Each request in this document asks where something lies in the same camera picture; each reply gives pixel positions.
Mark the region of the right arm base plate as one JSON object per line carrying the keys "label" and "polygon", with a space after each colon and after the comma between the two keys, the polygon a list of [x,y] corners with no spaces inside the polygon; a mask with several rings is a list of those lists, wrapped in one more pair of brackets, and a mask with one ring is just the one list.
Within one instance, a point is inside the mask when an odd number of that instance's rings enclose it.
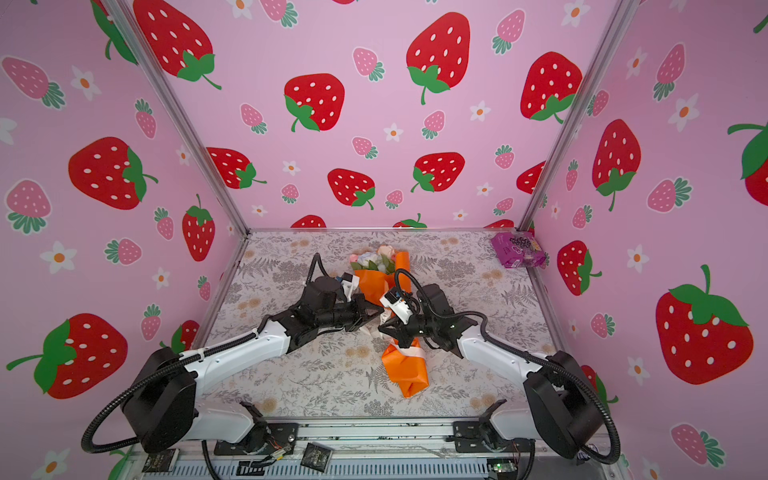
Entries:
{"label": "right arm base plate", "polygon": [[529,453],[532,450],[529,439],[504,439],[489,421],[455,421],[452,429],[453,443],[459,453]]}

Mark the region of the light pink fake rose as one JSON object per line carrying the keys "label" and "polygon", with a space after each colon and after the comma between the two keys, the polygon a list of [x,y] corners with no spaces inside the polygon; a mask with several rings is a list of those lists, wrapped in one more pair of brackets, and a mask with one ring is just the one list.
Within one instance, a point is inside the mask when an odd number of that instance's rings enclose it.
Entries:
{"label": "light pink fake rose", "polygon": [[389,260],[394,260],[396,256],[396,250],[390,245],[381,245],[378,248],[377,253],[381,257],[386,257]]}

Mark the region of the black tag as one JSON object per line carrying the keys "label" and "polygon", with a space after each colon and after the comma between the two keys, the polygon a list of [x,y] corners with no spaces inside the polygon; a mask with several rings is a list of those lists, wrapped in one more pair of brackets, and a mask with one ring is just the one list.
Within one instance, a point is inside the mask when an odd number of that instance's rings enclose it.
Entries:
{"label": "black tag", "polygon": [[180,451],[167,449],[149,454],[142,467],[143,473],[171,473],[176,465]]}
{"label": "black tag", "polygon": [[300,465],[315,472],[325,473],[332,455],[333,450],[331,448],[310,442],[304,449]]}

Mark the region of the black tag middle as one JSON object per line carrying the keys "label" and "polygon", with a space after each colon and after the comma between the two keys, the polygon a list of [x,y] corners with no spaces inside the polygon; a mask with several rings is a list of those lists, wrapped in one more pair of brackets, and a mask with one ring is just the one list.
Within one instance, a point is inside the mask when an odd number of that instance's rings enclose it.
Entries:
{"label": "black tag middle", "polygon": [[315,472],[325,473],[332,455],[333,450],[331,448],[310,442],[304,449],[300,465]]}

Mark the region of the white ribbon strip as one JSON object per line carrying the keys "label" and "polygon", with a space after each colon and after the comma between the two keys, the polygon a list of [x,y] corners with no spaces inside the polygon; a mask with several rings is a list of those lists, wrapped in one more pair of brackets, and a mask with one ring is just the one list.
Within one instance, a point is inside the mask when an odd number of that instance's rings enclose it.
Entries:
{"label": "white ribbon strip", "polygon": [[399,342],[392,339],[382,356],[382,359],[387,359],[388,362],[402,362],[410,358],[426,359],[425,352],[421,348],[418,340],[405,342],[401,345]]}

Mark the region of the purple snack packet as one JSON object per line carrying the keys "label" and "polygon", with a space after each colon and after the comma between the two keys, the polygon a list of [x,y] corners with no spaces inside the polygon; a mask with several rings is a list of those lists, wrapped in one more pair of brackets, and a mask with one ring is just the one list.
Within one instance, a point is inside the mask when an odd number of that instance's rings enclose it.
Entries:
{"label": "purple snack packet", "polygon": [[548,254],[530,232],[505,231],[491,239],[498,260],[505,268],[536,268],[544,266]]}

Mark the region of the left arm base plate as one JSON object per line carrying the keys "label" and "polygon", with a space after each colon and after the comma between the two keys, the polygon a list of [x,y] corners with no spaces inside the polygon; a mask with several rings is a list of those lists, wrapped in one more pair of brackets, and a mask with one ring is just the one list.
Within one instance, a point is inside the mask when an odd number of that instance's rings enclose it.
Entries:
{"label": "left arm base plate", "polygon": [[292,454],[298,437],[298,423],[266,423],[256,425],[243,440],[238,443],[217,441],[215,456],[271,456]]}

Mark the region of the aluminium front rail frame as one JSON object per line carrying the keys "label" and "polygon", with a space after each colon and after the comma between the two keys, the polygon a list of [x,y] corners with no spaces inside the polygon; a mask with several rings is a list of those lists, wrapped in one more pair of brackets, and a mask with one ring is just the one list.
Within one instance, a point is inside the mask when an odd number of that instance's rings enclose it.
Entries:
{"label": "aluminium front rail frame", "polygon": [[[134,449],[121,479],[630,479],[626,458],[604,465],[578,454],[565,459],[542,440],[529,439],[529,453],[459,453],[452,423],[469,418],[272,418],[298,423],[292,454],[215,456],[216,442],[185,441],[171,473],[143,473],[147,458]],[[300,465],[308,443],[333,450],[325,473]]]}

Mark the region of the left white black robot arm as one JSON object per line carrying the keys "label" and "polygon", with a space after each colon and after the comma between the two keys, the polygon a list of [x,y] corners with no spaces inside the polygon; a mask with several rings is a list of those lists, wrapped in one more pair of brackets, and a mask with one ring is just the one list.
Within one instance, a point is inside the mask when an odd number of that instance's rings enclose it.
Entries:
{"label": "left white black robot arm", "polygon": [[383,307],[362,293],[346,293],[351,279],[346,274],[309,281],[296,303],[230,340],[180,354],[168,347],[155,351],[132,385],[86,427],[82,450],[97,454],[138,444],[155,454],[182,441],[215,441],[247,454],[264,449],[272,433],[255,405],[208,402],[206,393],[321,334],[354,332],[378,318]]}

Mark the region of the black tag left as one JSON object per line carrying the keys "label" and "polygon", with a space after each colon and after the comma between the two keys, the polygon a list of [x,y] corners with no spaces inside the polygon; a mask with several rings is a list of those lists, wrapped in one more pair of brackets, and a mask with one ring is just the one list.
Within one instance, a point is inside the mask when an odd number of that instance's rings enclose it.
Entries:
{"label": "black tag left", "polygon": [[176,465],[180,451],[167,449],[149,454],[142,467],[143,473],[171,473]]}

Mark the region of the white rose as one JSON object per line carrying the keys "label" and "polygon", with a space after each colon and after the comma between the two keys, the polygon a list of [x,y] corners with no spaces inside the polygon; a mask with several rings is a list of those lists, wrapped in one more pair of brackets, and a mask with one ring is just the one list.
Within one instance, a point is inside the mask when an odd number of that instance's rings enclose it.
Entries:
{"label": "white rose", "polygon": [[352,255],[350,257],[350,265],[354,270],[386,271],[384,260],[375,252]]}

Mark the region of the right aluminium corner post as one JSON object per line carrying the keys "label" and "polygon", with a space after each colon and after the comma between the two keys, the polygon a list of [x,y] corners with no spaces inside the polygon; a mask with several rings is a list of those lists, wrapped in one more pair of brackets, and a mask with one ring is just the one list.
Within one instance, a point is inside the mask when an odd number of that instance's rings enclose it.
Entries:
{"label": "right aluminium corner post", "polygon": [[607,23],[603,37],[598,44],[593,58],[587,68],[583,82],[576,95],[576,99],[569,108],[569,114],[566,117],[556,141],[547,158],[542,174],[534,189],[534,193],[529,201],[520,222],[517,223],[519,231],[527,230],[534,222],[539,207],[543,204],[544,196],[548,188],[554,181],[554,178],[567,155],[570,144],[576,136],[576,130],[581,126],[586,115],[587,104],[610,66],[610,63],[621,45],[623,38],[631,26],[633,17],[639,7],[638,0],[618,1],[610,21]]}

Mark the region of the orange wrapping paper sheet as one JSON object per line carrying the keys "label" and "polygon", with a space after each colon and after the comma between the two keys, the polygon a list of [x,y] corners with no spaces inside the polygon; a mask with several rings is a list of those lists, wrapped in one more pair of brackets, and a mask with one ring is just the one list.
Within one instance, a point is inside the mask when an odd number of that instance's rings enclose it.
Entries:
{"label": "orange wrapping paper sheet", "polygon": [[[354,275],[359,278],[359,290],[371,303],[381,306],[381,298],[395,286],[394,272],[410,269],[406,251],[381,245],[376,251],[350,257]],[[397,340],[390,340],[381,357],[389,379],[396,383],[404,398],[409,399],[429,387],[424,350],[414,339],[409,348],[402,349]]]}

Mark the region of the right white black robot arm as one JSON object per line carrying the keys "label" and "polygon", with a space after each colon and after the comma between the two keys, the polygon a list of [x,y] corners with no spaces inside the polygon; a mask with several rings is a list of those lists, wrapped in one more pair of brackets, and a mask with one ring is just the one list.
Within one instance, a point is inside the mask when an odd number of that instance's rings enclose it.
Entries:
{"label": "right white black robot arm", "polygon": [[558,455],[583,453],[611,465],[621,456],[618,429],[581,366],[558,351],[541,357],[514,347],[488,331],[478,311],[454,311],[443,290],[429,284],[410,294],[395,287],[380,302],[393,316],[379,326],[404,349],[420,337],[456,356],[480,364],[522,386],[538,437]]}

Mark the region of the aluminium corner post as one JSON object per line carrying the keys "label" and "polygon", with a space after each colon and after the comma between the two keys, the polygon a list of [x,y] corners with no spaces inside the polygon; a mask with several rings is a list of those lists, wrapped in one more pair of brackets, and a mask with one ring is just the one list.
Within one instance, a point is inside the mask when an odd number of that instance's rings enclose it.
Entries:
{"label": "aluminium corner post", "polygon": [[130,2],[106,0],[104,4],[235,230],[242,237],[247,237],[249,235],[249,227],[235,205],[225,183],[219,176],[213,160],[195,131],[182,103],[166,80],[166,72],[161,68],[151,51],[150,45],[140,32],[139,25],[133,16]]}
{"label": "aluminium corner post", "polygon": [[598,44],[593,58],[587,68],[583,82],[576,95],[576,99],[569,108],[569,114],[566,117],[556,141],[547,158],[542,174],[534,189],[534,193],[529,201],[520,222],[517,223],[519,231],[527,230],[534,222],[539,207],[543,204],[544,196],[548,188],[554,181],[554,178],[567,155],[570,144],[576,136],[576,130],[581,126],[586,115],[587,104],[610,66],[610,63],[621,45],[623,38],[631,26],[633,17],[639,7],[638,0],[618,1],[610,21],[607,23],[603,37]]}

